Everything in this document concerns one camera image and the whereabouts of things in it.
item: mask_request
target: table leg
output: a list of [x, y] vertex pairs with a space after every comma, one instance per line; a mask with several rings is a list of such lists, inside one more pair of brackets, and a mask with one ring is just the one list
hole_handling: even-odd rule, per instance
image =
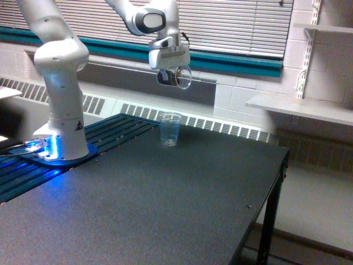
[[258, 252], [257, 265], [266, 265], [270, 254], [272, 234], [275, 228], [276, 214], [280, 200], [281, 187], [283, 182], [283, 172], [279, 176], [270, 196], [267, 199], [266, 212], [263, 230], [261, 233], [260, 247]]

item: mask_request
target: heating vent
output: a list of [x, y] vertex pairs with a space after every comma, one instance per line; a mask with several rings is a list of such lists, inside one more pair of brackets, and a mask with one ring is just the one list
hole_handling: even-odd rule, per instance
[[[49, 103], [49, 97], [45, 86], [12, 80], [9, 78], [0, 78], [0, 86], [17, 89], [22, 92], [21, 98], [33, 100], [41, 103]], [[106, 100], [94, 96], [83, 95], [83, 112], [100, 115]]]
[[[143, 104], [120, 105], [120, 112], [149, 120], [158, 120], [156, 113], [169, 112], [168, 109], [159, 109]], [[204, 116], [181, 113], [181, 124], [201, 128], [204, 130], [218, 131], [219, 133], [243, 137], [269, 144], [281, 145], [290, 148], [290, 161], [302, 162], [309, 165], [326, 167], [336, 171], [353, 173], [353, 147], [340, 146], [327, 141], [308, 139], [301, 135], [281, 135], [266, 132], [261, 128], [254, 128], [238, 123], [224, 122]]]
[[350, 145], [294, 135], [280, 135], [279, 145], [290, 148], [291, 161], [353, 173], [353, 147]]

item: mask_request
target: table surface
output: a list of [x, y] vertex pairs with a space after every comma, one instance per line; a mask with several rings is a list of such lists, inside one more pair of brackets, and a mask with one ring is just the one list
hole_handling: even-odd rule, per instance
[[155, 128], [1, 205], [0, 264], [229, 264], [287, 152]]

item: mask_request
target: warning label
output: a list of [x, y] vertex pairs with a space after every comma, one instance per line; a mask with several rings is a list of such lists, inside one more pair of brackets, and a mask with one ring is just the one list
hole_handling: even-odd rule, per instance
[[83, 129], [82, 123], [81, 123], [81, 121], [79, 121], [77, 126], [76, 126], [76, 130], [75, 131], [80, 131], [82, 129]]

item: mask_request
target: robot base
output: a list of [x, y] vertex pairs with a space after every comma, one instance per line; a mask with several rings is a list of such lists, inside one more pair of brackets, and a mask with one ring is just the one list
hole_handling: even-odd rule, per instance
[[[40, 158], [39, 156], [37, 156], [36, 154], [22, 155], [21, 157], [24, 159], [30, 160], [33, 163], [40, 164], [42, 166], [49, 166], [49, 167], [55, 167], [55, 168], [57, 167], [71, 168], [71, 167], [81, 165], [87, 162], [88, 160], [91, 160], [95, 156], [97, 156], [98, 150], [94, 145], [87, 143], [87, 147], [88, 147], [89, 153], [86, 156], [75, 160], [46, 161]], [[27, 150], [24, 147], [12, 149], [10, 151], [10, 153], [14, 155], [17, 153], [26, 153], [26, 152]]]

